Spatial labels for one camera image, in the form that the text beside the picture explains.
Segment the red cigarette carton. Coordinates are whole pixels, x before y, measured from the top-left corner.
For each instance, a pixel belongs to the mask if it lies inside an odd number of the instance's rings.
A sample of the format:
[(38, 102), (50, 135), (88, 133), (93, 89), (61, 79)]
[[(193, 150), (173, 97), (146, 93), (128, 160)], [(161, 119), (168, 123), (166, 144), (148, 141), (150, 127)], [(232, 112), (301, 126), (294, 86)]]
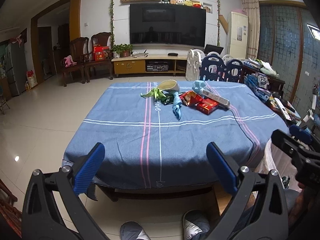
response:
[(210, 98), (206, 98), (197, 104), (196, 109), (203, 114), (210, 115), (218, 106), (218, 102)]

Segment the blue plastic wrapper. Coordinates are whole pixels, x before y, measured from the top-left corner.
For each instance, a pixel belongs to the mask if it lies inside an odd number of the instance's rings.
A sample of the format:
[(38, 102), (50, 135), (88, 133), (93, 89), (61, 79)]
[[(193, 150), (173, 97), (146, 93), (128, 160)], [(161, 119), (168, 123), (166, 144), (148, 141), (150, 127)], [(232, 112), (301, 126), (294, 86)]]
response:
[(178, 91), (172, 91), (171, 94), (174, 97), (173, 104), (172, 104), (172, 111), (173, 111), (174, 115), (176, 116), (176, 118), (178, 120), (180, 120), (181, 116), (182, 116), (181, 109), (180, 109), (180, 106), (182, 104), (182, 100), (180, 99)]

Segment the red snack bag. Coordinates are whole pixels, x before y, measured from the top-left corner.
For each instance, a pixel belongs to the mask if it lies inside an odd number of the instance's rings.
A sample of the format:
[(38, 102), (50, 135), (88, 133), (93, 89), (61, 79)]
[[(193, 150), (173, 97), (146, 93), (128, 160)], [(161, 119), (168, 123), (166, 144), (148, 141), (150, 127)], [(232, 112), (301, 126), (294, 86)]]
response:
[(180, 99), (185, 106), (192, 107), (203, 101), (203, 97), (195, 93), (193, 90), (184, 92), (180, 95)]

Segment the green wrapper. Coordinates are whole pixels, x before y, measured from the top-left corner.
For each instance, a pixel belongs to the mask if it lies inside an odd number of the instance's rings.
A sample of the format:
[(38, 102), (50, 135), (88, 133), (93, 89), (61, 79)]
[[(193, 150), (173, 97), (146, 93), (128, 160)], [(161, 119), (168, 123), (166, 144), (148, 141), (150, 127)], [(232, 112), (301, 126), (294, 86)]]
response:
[(159, 89), (158, 87), (154, 87), (146, 94), (141, 94), (140, 96), (145, 99), (153, 97), (156, 100), (162, 100), (166, 97), (166, 95), (163, 93), (163, 90)]

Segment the light blue tissue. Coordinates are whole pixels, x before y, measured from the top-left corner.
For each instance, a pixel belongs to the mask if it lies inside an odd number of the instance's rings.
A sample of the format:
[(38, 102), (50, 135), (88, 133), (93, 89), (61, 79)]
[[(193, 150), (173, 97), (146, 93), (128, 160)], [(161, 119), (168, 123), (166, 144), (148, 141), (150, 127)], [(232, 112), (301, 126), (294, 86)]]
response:
[(194, 81), (192, 86), (193, 91), (199, 95), (202, 95), (202, 92), (205, 88), (206, 88), (206, 83), (202, 80)]

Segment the dark green hazelnut bag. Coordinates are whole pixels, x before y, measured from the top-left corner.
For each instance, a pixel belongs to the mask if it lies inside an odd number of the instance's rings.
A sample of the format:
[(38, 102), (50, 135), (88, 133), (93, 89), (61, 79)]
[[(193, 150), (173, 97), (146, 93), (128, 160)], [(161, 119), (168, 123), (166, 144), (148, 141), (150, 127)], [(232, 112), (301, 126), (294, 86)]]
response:
[(173, 94), (165, 94), (164, 97), (161, 98), (161, 103), (163, 105), (171, 105), (174, 103), (174, 95)]

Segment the paper bowl cup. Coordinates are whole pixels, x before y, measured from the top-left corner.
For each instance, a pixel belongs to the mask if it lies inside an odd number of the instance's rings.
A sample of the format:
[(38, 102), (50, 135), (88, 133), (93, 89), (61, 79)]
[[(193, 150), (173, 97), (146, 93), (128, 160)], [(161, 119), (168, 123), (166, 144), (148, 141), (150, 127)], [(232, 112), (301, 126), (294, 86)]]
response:
[(176, 92), (178, 92), (180, 90), (180, 87), (179, 87), (179, 85), (178, 85), (176, 80), (163, 81), (158, 85), (158, 88), (160, 90), (164, 90), (164, 91), (176, 91)]

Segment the white remote control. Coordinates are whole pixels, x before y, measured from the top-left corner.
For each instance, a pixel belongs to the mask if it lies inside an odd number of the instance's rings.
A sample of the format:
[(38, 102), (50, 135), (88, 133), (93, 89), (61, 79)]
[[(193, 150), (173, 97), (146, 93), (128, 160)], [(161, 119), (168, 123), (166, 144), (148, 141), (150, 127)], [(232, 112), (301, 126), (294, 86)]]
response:
[(289, 113), (287, 112), (286, 108), (284, 107), (284, 105), (281, 103), (281, 101), (278, 98), (274, 98), (276, 104), (278, 105), (278, 108), (280, 109), (282, 115), (284, 116), (284, 118), (287, 121), (291, 121), (291, 116), (289, 115)]

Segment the cardboard box under table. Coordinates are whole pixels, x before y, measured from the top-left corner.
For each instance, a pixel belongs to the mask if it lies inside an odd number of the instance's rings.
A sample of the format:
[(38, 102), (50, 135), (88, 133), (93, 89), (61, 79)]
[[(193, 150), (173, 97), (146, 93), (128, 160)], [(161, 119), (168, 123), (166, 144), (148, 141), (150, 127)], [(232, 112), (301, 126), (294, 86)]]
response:
[[(215, 190), (220, 214), (222, 214), (225, 208), (227, 207), (227, 205), (229, 204), (229, 202), (231, 201), (232, 196), (223, 189), (223, 187), (218, 181), (214, 183), (214, 190)], [(254, 205), (254, 202), (255, 202), (255, 196), (253, 193), (251, 193), (249, 200), (246, 204), (245, 210), (251, 208)]]

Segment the right grey slipper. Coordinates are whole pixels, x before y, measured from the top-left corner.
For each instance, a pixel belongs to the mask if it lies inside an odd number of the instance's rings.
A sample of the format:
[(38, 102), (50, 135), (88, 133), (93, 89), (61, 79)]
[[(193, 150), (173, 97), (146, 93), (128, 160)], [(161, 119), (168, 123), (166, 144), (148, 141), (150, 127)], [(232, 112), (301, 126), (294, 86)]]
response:
[(210, 224), (200, 210), (190, 210), (182, 218), (183, 237), (186, 240), (204, 239), (210, 230)]

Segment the grey slipper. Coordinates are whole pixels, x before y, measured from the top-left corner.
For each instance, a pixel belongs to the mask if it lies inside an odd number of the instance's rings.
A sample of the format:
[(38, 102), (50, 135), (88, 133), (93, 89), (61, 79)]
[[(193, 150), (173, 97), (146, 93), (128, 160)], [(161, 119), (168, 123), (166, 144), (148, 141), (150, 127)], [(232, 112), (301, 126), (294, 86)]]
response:
[(137, 222), (125, 222), (119, 230), (121, 240), (150, 240), (143, 227)]
[(210, 230), (210, 224), (200, 210), (190, 210), (182, 218), (183, 237), (186, 240), (204, 239)]

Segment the blue striped tablecloth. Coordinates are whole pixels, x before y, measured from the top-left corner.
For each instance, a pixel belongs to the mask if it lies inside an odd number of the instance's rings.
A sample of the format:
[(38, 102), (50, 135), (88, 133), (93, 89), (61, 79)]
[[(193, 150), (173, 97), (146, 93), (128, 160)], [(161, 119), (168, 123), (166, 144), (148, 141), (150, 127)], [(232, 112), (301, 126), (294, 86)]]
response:
[(201, 185), (216, 181), (206, 156), (210, 142), (239, 165), (254, 168), (272, 132), (289, 130), (240, 83), (210, 81), (211, 90), (230, 101), (230, 109), (206, 115), (182, 106), (180, 120), (170, 105), (140, 96), (155, 86), (110, 85), (68, 144), (63, 165), (73, 165), (100, 142), (105, 158), (93, 179), (96, 184), (124, 190)]

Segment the white standing air conditioner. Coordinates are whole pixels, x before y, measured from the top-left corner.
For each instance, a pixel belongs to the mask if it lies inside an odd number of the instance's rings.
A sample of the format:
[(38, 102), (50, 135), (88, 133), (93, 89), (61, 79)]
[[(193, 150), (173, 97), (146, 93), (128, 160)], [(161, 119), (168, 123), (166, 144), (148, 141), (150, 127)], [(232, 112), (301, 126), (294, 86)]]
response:
[(247, 54), (248, 16), (231, 11), (228, 27), (227, 54), (233, 58), (244, 60)]

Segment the wooden TV cabinet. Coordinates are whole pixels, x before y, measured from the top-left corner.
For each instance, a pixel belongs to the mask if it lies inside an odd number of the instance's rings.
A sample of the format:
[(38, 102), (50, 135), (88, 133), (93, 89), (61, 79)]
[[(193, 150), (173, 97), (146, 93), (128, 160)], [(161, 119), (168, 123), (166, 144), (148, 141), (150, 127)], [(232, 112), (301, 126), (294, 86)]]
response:
[(152, 55), (120, 57), (112, 60), (114, 73), (119, 75), (168, 74), (185, 75), (187, 56)]

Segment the wooden wall shelf with toys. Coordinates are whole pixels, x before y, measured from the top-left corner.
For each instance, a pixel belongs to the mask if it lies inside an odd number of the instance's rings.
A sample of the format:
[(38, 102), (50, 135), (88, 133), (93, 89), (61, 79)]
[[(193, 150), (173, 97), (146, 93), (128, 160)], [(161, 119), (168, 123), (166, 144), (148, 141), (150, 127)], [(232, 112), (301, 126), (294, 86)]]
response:
[(154, 2), (171, 5), (184, 5), (193, 8), (204, 9), (207, 13), (213, 13), (213, 6), (209, 3), (204, 3), (198, 0), (120, 0), (121, 4), (126, 3), (142, 3), (142, 2)]

